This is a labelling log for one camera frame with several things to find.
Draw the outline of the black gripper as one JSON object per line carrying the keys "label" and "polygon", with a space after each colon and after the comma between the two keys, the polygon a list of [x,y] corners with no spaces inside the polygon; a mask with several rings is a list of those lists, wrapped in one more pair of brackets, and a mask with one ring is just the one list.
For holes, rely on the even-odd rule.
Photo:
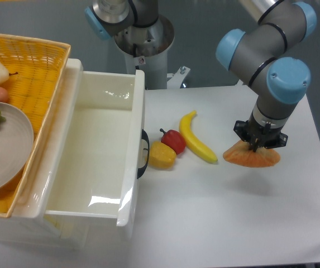
{"label": "black gripper", "polygon": [[262,126],[254,118],[247,121],[236,121],[234,132],[243,141],[250,144],[249,150],[256,152],[259,147],[278,148],[286,146],[288,136],[281,131],[282,127],[265,122]]}

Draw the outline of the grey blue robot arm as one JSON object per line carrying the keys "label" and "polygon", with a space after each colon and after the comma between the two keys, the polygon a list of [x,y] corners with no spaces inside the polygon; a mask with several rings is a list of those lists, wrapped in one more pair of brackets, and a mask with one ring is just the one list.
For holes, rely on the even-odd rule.
{"label": "grey blue robot arm", "polygon": [[[252,151],[283,147],[287,136],[282,128],[311,83],[306,64],[286,57],[285,52],[314,31],[317,16],[304,2],[241,4],[256,20],[257,29],[251,33],[231,30],[216,48],[221,65],[258,96],[250,118],[237,121],[234,130]],[[174,28],[159,14],[157,1],[94,1],[85,16],[100,39],[115,40],[129,73],[142,70],[148,89],[168,86],[167,52]]]}

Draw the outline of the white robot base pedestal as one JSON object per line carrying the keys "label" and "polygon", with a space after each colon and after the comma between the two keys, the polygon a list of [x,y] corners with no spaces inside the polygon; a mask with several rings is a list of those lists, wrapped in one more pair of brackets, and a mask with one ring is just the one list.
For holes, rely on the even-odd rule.
{"label": "white robot base pedestal", "polygon": [[136,70],[145,73],[146,89],[166,89],[168,74],[168,50],[175,33],[171,22],[159,15],[150,27],[130,26],[114,37],[123,53],[128,74]]}

